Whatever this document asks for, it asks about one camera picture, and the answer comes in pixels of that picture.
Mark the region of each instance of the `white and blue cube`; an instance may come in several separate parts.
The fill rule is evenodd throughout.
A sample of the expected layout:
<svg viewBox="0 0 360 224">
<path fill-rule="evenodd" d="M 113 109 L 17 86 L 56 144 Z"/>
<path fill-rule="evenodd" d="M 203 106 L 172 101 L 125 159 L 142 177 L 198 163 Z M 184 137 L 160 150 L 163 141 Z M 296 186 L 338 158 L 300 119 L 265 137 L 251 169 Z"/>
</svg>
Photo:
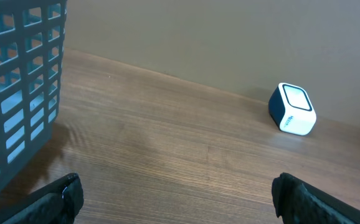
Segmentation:
<svg viewBox="0 0 360 224">
<path fill-rule="evenodd" d="M 268 102 L 268 112 L 281 131 L 306 135 L 316 123 L 316 113 L 307 92 L 295 85 L 280 83 Z"/>
</svg>

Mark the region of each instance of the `dark blue cube side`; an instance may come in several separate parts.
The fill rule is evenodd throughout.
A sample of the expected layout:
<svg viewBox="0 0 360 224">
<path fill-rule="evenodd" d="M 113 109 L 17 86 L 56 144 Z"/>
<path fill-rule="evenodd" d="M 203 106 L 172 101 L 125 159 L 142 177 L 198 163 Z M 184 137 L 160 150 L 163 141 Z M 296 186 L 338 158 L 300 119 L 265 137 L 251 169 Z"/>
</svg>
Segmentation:
<svg viewBox="0 0 360 224">
<path fill-rule="evenodd" d="M 280 123 L 285 114 L 285 106 L 281 97 L 280 89 L 275 89 L 270 101 L 268 102 L 268 112 L 272 116 L 275 124 L 280 127 Z"/>
</svg>

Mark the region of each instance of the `brown wooden surface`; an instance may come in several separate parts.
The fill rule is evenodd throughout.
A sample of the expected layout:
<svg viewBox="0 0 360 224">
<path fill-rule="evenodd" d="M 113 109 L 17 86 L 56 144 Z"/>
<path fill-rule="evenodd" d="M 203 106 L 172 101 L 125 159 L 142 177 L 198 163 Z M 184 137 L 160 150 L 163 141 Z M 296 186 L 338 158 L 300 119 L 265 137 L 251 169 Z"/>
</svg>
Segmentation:
<svg viewBox="0 0 360 224">
<path fill-rule="evenodd" d="M 266 103 L 65 49 L 52 139 L 0 207 L 69 172 L 85 194 L 76 223 L 281 223 L 281 172 L 360 209 L 360 129 L 282 133 Z"/>
</svg>

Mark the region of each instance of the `wall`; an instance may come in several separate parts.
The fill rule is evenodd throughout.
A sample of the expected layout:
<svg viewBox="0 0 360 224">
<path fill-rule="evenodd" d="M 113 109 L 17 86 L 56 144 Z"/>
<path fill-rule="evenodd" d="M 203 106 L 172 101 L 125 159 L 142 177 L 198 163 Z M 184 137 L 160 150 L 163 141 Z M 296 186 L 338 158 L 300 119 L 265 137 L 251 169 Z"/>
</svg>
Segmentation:
<svg viewBox="0 0 360 224">
<path fill-rule="evenodd" d="M 268 101 L 305 88 L 360 126 L 360 1 L 76 0 L 65 46 Z"/>
</svg>

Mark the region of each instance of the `basket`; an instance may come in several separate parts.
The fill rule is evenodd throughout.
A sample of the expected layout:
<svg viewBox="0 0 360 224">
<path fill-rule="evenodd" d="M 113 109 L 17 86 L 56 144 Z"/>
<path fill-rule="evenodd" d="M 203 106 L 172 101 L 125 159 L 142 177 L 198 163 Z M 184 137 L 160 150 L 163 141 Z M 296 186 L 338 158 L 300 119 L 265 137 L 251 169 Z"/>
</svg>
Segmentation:
<svg viewBox="0 0 360 224">
<path fill-rule="evenodd" d="M 66 0 L 0 0 L 0 191 L 51 137 Z"/>
</svg>

